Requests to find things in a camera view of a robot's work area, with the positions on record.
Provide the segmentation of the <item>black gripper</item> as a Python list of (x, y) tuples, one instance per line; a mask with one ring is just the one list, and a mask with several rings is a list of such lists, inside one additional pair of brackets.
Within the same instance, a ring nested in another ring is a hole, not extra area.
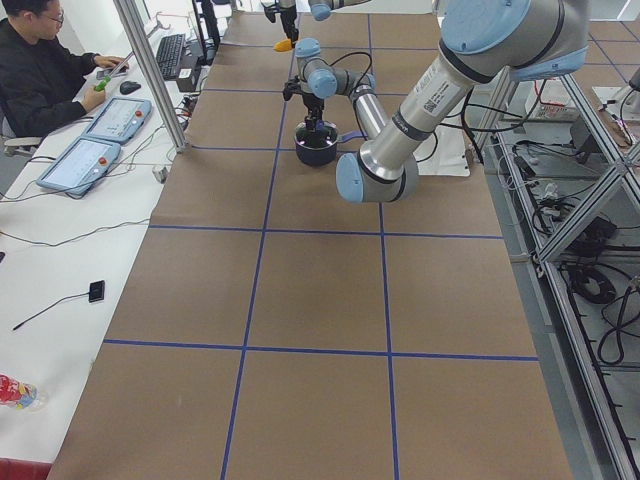
[(303, 104), (307, 109), (305, 116), (305, 128), (307, 131), (314, 132), (315, 126), (322, 128), (324, 126), (323, 113), (324, 113), (324, 100), (316, 97), (313, 93), (302, 93)]
[(297, 39), (297, 10), (295, 8), (282, 8), (280, 10), (281, 24), (286, 37), (289, 40)]

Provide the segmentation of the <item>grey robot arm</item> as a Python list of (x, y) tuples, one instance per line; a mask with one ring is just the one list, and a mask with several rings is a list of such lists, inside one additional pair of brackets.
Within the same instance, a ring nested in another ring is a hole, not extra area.
[[(327, 19), (331, 12), (345, 7), (367, 3), (368, 0), (310, 0), (308, 2), (310, 12), (315, 20)], [(276, 16), (280, 15), (280, 21), (286, 37), (295, 43), (298, 40), (297, 29), (297, 2), (295, 0), (271, 1), (263, 7), (267, 19), (274, 23)]]
[(418, 183), (415, 151), (477, 85), (509, 68), (516, 82), (577, 71), (586, 60), (588, 1), (451, 1), (439, 53), (393, 116), (381, 109), (369, 79), (328, 65), (313, 38), (298, 41), (302, 89), (319, 99), (348, 96), (368, 139), (340, 157), (336, 186), (354, 203), (394, 202)]

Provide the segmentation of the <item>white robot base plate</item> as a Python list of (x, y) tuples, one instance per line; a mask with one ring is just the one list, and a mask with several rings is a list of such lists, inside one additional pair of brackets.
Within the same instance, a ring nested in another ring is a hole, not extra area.
[(470, 168), (461, 130), (437, 127), (414, 152), (421, 176), (468, 177)]

